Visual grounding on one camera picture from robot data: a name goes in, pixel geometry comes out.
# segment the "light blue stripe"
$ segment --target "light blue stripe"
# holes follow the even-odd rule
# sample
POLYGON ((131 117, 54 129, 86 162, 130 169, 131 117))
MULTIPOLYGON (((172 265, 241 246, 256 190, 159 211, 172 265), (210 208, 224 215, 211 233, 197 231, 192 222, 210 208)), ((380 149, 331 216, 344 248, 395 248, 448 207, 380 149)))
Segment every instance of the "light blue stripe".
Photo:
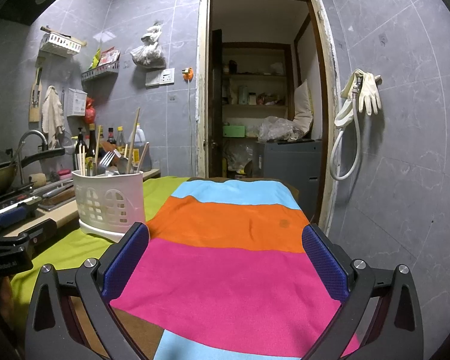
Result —
POLYGON ((251 355, 212 348, 164 330, 154 360, 299 360, 299 358, 251 355))
POLYGON ((172 196, 176 198, 193 196, 202 203, 282 204, 293 210, 300 209, 290 190, 278 181, 228 180, 217 183, 209 180, 193 180, 180 184, 172 196))

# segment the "fork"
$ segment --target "fork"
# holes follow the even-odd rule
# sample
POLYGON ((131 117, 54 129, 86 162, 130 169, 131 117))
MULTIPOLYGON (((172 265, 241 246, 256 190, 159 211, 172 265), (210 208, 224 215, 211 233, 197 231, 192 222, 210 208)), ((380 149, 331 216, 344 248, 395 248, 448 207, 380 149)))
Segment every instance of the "fork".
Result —
POLYGON ((102 161, 97 166, 97 173, 96 175, 103 175, 105 171, 107 170, 108 166, 113 160, 113 157, 115 157, 115 153, 113 151, 108 151, 102 158, 102 161))

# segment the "wooden countertop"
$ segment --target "wooden countertop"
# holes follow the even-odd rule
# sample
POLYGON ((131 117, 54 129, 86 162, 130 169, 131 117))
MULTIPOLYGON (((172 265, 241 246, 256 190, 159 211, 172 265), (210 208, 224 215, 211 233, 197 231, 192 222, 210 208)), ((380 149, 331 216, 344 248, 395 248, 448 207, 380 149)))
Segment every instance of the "wooden countertop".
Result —
MULTIPOLYGON (((152 169, 148 172, 143 173, 143 181, 148 179, 153 179, 156 177, 160 177, 160 169, 152 169)), ((19 226, 11 226, 10 232, 7 234, 4 234, 5 237, 14 237, 18 235, 18 233, 34 226, 38 225, 40 222, 46 220, 46 219, 53 219, 56 222, 56 226, 58 228, 62 227, 63 225, 66 225, 68 222, 70 222, 73 219, 78 218, 78 208, 77 208, 77 202, 73 200, 73 202, 69 202, 67 204, 64 204, 61 207, 58 207, 57 209, 53 211, 44 211, 42 209, 37 209, 35 218, 31 218, 29 221, 25 223, 18 223, 19 226)))

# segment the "gray tile wall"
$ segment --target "gray tile wall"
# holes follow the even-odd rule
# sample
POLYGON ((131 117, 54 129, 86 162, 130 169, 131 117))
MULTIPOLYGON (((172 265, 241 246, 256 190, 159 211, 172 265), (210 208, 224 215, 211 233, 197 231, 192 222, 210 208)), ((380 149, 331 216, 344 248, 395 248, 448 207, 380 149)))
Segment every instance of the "gray tile wall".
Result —
MULTIPOLYGON (((42 101, 49 85, 61 94, 65 88, 82 89, 80 73, 87 70, 99 47, 94 35, 103 29, 111 0, 56 0, 32 26, 25 26, 0 19, 0 149, 16 149, 20 136, 38 123, 28 122, 28 108, 32 83, 35 78, 35 62, 44 32, 41 26, 86 40, 88 45, 79 54, 63 58, 41 52, 45 57, 42 73, 42 101)), ((66 119, 66 130, 73 135, 83 124, 83 118, 66 119)), ((23 152, 29 155, 37 151, 39 140, 27 138, 23 152)), ((71 168, 71 156, 44 160, 25 168, 26 174, 71 168)))
MULTIPOLYGON (((130 125, 136 107, 140 106, 140 126, 151 143, 152 162, 161 168, 162 175, 191 176, 196 172, 196 80, 191 83, 192 92, 188 99, 181 70, 189 66, 196 69, 199 1, 113 0, 106 20, 105 31, 115 38, 103 47, 114 45, 120 48, 121 69, 116 81, 102 81, 100 87, 94 88, 97 120, 103 125, 116 125, 118 120, 130 125), (146 88, 145 71, 133 64, 130 50, 141 45, 140 37, 158 20, 163 22, 159 43, 167 56, 168 67, 175 68, 175 83, 146 88), (152 97, 162 98, 162 101, 151 100, 152 97)), ((346 78, 350 63, 342 27, 333 0, 324 0, 324 3, 339 49, 340 74, 346 78)))
POLYGON ((339 184, 330 238, 376 267, 412 268, 427 359, 450 332, 450 12, 441 0, 334 3, 351 68, 382 75, 383 112, 361 116, 361 165, 339 184))

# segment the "wok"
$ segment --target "wok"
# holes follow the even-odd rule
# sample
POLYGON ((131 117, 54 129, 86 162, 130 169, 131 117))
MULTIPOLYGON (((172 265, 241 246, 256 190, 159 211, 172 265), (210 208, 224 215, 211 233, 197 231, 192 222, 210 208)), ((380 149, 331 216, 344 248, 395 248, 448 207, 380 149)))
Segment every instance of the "wok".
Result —
MULTIPOLYGON (((22 159, 22 167, 26 167, 32 162, 43 160, 46 158, 52 158, 59 155, 64 155, 65 149, 51 149, 41 151, 37 154, 29 155, 22 159)), ((16 162, 2 162, 0 163, 0 195, 6 192, 8 188, 13 183, 15 179, 15 174, 17 174, 17 163, 16 162)))

